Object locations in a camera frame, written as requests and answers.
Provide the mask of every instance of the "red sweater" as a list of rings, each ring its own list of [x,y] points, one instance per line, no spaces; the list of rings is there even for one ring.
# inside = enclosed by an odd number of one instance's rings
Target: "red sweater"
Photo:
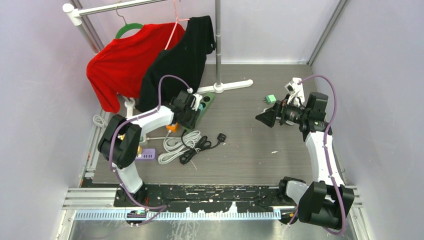
[[[87,66],[87,77],[106,112],[120,109],[117,94],[138,98],[143,76],[167,45],[175,23],[146,24],[136,34],[114,39]],[[184,35],[178,24],[169,43],[174,47]]]

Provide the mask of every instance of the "orange object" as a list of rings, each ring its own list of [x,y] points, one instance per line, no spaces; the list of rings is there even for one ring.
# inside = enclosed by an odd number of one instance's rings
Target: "orange object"
[[[178,122],[177,122],[177,123],[175,123],[175,124],[173,124],[173,125],[167,125],[167,126],[166,126],[166,129],[168,129],[168,131],[171,131],[171,132],[173,132],[173,133],[176,133],[176,132],[177,132],[177,130],[178,130],[178,126],[179,126],[179,124],[178,124]]]

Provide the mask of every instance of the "pink hanger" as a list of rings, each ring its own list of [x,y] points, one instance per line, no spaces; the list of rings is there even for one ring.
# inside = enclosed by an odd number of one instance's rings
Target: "pink hanger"
[[[174,7],[174,11],[175,11],[175,16],[176,16],[176,20],[175,20],[175,25],[173,26],[172,32],[171,32],[171,36],[169,37],[168,43],[166,44],[165,50],[168,49],[168,46],[170,45],[172,36],[174,35],[175,32],[175,28],[177,27],[178,21],[188,21],[190,19],[179,19],[178,18],[178,10],[177,10],[177,4],[175,3],[175,0],[173,1],[173,7]]]

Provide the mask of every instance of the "white wall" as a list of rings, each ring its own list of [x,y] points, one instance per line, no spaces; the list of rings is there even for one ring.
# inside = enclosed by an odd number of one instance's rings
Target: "white wall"
[[[81,0],[84,7],[116,0]],[[338,0],[222,0],[223,63],[307,62]],[[177,0],[181,19],[210,15],[215,25],[215,0]],[[171,0],[120,9],[128,23],[175,22]],[[115,11],[91,16],[105,44],[124,25]],[[215,55],[208,56],[215,62]]]
[[[56,236],[100,111],[85,75],[93,52],[62,12],[65,2],[1,3],[2,240]]]
[[[350,1],[313,64],[337,90],[334,144],[377,240],[423,238],[423,10]]]

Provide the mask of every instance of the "black t-shirt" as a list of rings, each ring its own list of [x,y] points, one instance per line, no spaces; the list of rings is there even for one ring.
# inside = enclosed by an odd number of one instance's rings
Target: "black t-shirt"
[[[214,29],[210,16],[192,17],[181,40],[171,49],[162,50],[143,77],[140,98],[135,106],[146,112],[158,105],[159,80],[164,75],[183,79],[194,92],[199,88],[206,55],[215,50]],[[162,103],[170,102],[187,87],[173,77],[162,81]]]

